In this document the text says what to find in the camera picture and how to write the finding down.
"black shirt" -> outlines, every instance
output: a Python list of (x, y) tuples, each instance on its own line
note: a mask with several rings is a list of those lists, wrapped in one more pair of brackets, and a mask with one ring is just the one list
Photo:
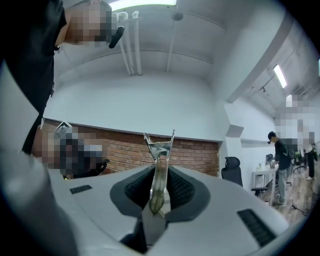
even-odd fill
[(279, 161), (279, 170), (284, 170), (290, 167), (291, 165), (291, 157), (289, 156), (289, 152), (286, 148), (286, 145), (278, 139), (275, 144), (275, 160)]
[(61, 28), (67, 24), (63, 3), (61, 0), (10, 2), (13, 3), (7, 11), (12, 20), (7, 21), (4, 59), (41, 119), (54, 84), (55, 43)]

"chair armrest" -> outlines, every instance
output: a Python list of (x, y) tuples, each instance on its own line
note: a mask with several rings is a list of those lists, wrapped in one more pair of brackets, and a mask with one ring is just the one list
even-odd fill
[(267, 191), (268, 188), (267, 187), (254, 187), (251, 188), (251, 191)]

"ventilation grille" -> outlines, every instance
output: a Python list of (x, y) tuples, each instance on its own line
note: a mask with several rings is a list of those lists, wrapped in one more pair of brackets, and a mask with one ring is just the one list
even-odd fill
[(71, 194), (77, 194), (86, 190), (90, 190), (92, 187), (90, 185), (83, 185), (74, 188), (70, 188)]
[(261, 247), (276, 238), (252, 210), (246, 209), (238, 211), (237, 214)]

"brick wall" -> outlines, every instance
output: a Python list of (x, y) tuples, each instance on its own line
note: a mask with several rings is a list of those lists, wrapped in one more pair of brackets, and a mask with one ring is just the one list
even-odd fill
[[(52, 133), (60, 122), (46, 119), (42, 131)], [(125, 171), (139, 166), (154, 164), (143, 135), (84, 127), (72, 124), (79, 133), (102, 142), (103, 156), (110, 160), (104, 174)], [(153, 142), (168, 141), (168, 138), (151, 137)], [(218, 143), (174, 139), (170, 165), (182, 166), (208, 175), (219, 176)]]

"ceiling pipe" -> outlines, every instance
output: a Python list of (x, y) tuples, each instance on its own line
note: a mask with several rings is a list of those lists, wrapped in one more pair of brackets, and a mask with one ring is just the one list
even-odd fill
[(134, 11), (132, 14), (132, 18), (135, 19), (134, 22), (134, 47), (135, 47), (135, 60), (136, 60), (136, 68), (138, 75), (142, 75), (141, 70), (141, 57), (140, 57), (140, 43), (139, 43), (139, 11)]
[[(119, 17), (123, 17), (123, 20), (126, 21), (128, 19), (128, 13), (125, 11), (119, 12), (118, 13)], [(129, 27), (130, 24), (126, 26), (124, 33), (125, 33), (125, 44), (126, 44), (126, 50), (128, 53), (128, 58), (129, 58), (129, 68), (130, 68), (130, 73), (133, 76), (135, 74), (135, 69), (134, 69), (134, 61), (132, 58), (132, 50), (131, 50), (131, 43), (130, 43), (130, 34), (129, 34)]]
[[(116, 12), (113, 13), (112, 17), (116, 19), (116, 25), (118, 26), (118, 23), (119, 23), (118, 13), (116, 13)], [(127, 57), (126, 57), (126, 53), (125, 53), (125, 49), (124, 49), (124, 43), (122, 42), (122, 38), (120, 39), (119, 44), (120, 44), (120, 49), (121, 49), (123, 61), (124, 61), (125, 67), (126, 67), (126, 71), (128, 72), (129, 76), (131, 76), (131, 71), (130, 71), (130, 68), (128, 65), (128, 61), (127, 61)]]
[(181, 21), (183, 18), (184, 18), (184, 15), (181, 12), (177, 12), (172, 15), (172, 19), (174, 20), (174, 24), (173, 24), (172, 38), (171, 38), (171, 44), (170, 44), (170, 49), (169, 49), (169, 56), (168, 56), (168, 61), (166, 64), (166, 71), (167, 72), (169, 72), (169, 69), (170, 69), (172, 50), (174, 47), (175, 37), (176, 37), (176, 33), (177, 33), (177, 22)]

